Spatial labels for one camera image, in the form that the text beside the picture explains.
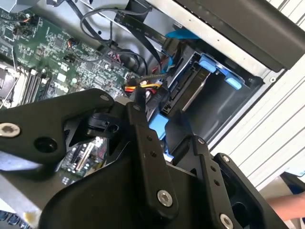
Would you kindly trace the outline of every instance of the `black plastic bracket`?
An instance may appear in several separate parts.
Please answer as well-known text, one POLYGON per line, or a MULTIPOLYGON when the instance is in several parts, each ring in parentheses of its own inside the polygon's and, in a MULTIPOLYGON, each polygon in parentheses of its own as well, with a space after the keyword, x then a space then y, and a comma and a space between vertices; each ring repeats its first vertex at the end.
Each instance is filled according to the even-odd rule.
POLYGON ((141 212, 150 226, 175 218, 178 214, 178 200, 163 157, 157 133, 149 129, 145 111, 135 103, 126 105, 130 128, 128 135, 133 152, 136 190, 138 190, 141 212), (158 192, 165 190, 172 199, 165 206, 158 200, 158 192))
POLYGON ((225 154, 216 154, 214 161, 222 170, 230 202, 242 227, 252 229, 286 228, 283 221, 267 204, 257 189, 225 154))

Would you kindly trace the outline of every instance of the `black plastic part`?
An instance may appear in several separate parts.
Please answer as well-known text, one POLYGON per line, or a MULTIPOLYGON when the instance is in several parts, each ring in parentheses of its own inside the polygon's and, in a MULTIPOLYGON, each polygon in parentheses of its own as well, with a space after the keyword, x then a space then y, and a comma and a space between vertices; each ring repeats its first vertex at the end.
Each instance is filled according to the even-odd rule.
POLYGON ((177 51, 178 45, 180 44, 180 40, 176 38, 168 37, 162 46, 162 50, 169 56, 173 56, 177 51))
POLYGON ((131 17, 122 12, 118 12, 114 19, 115 22, 125 26, 128 29, 137 30, 139 33, 145 35, 146 37, 152 39, 156 43, 162 45, 165 43, 166 37, 154 30, 153 28, 145 25, 143 22, 138 21, 134 17, 131 17))
POLYGON ((204 228, 205 210, 197 178, 171 166, 167 169, 179 202, 179 214, 165 225, 147 224, 139 211, 141 199, 135 187, 133 162, 126 156, 57 193, 45 207, 39 228, 95 229, 101 224, 107 229, 204 228))
POLYGON ((175 0, 271 70, 305 53, 305 31, 265 0, 175 0))
POLYGON ((170 155, 174 156, 173 165, 189 150, 189 138, 193 136, 191 126, 180 110, 165 125, 166 145, 170 155))
POLYGON ((197 62, 183 72, 175 82, 169 99, 162 109, 162 114, 171 118, 177 110, 183 110, 208 75, 209 72, 197 62))
POLYGON ((0 138, 0 170, 27 170, 33 176, 42 176, 43 171, 53 173, 69 150, 70 136, 81 120, 112 105, 107 93, 90 89, 2 111, 0 123, 16 124, 21 134, 0 138), (69 136, 65 136, 66 130, 71 130, 69 136))
POLYGON ((224 181, 235 217, 244 217, 244 227, 249 225, 251 229, 286 228, 284 222, 229 156, 217 154, 214 161, 225 174, 224 181))

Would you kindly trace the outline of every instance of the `circuit board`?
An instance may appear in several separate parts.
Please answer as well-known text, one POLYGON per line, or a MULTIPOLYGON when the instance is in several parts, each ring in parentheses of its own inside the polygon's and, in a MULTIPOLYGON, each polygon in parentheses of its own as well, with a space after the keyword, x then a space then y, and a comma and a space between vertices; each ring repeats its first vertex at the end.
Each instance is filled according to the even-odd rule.
MULTIPOLYGON (((10 20, 26 19, 33 15, 30 10, 8 14, 0 9, 0 16, 10 20)), ((125 79, 133 75, 119 62, 107 55, 101 58, 101 53, 82 42, 74 45, 73 53, 68 48, 71 35, 37 15, 34 23, 0 20, 0 34, 0 54, 12 59, 12 47, 9 46, 12 45, 21 65, 43 72, 50 79, 45 98, 89 88, 103 89, 115 98, 122 94, 121 85, 125 79)))

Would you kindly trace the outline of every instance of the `screw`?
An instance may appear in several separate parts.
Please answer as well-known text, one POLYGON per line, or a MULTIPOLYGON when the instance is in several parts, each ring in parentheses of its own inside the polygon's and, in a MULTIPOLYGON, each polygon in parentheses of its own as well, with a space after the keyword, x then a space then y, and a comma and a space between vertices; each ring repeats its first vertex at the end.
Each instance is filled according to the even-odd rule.
POLYGON ((159 202, 166 206, 166 207, 170 207, 171 205, 173 205, 173 198, 171 196, 171 194, 169 194, 167 191, 165 190, 160 190, 157 193, 157 197, 159 202))
POLYGON ((270 82, 271 82, 271 83, 274 83, 275 81, 276 81, 276 78, 275 78, 275 77, 271 77, 271 78, 270 78, 270 82))
POLYGON ((222 222, 222 224, 225 226, 226 229, 233 229, 234 228, 231 219, 227 215, 221 214, 219 218, 220 218, 220 221, 222 222))
POLYGON ((137 111, 140 111, 141 108, 138 105, 133 105, 134 109, 136 109, 137 111))
POLYGON ((198 142, 200 142, 200 144, 204 144, 204 140, 202 138, 198 138, 198 142))
POLYGON ((0 136, 1 137, 16 137, 20 134, 19 126, 13 123, 1 123, 0 124, 0 136))
POLYGON ((225 155, 223 155, 223 159, 224 159, 225 162, 230 162, 230 159, 225 155))
POLYGON ((109 101, 109 98, 107 96, 105 96, 105 95, 101 95, 101 99, 109 101))

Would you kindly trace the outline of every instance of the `chip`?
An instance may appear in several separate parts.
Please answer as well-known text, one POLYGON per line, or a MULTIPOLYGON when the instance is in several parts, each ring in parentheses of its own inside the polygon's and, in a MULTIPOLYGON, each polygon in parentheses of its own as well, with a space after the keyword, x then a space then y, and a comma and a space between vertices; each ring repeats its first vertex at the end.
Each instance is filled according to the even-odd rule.
POLYGON ((14 39, 14 34, 13 34, 12 30, 9 28, 5 28, 4 36, 10 40, 14 39))
POLYGON ((55 45, 56 45, 58 48, 62 48, 63 40, 61 40, 61 39, 59 39, 59 38, 56 38, 56 40, 55 40, 55 45))
POLYGON ((87 68, 89 71, 92 71, 92 69, 94 68, 94 63, 92 63, 92 62, 87 63, 86 68, 87 68))
POLYGON ((41 49, 37 49, 37 50, 36 50, 36 54, 39 55, 39 56, 41 56, 42 50, 41 50, 41 49))

